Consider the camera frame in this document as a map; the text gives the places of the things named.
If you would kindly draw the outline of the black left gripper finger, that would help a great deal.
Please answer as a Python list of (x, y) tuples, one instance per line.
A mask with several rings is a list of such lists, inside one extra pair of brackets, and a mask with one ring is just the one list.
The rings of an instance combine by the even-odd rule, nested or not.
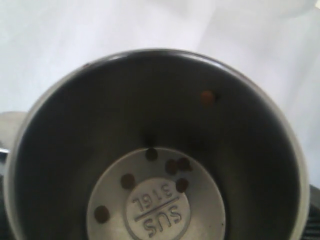
[(310, 185), (310, 204), (301, 240), (320, 240), (320, 189)]

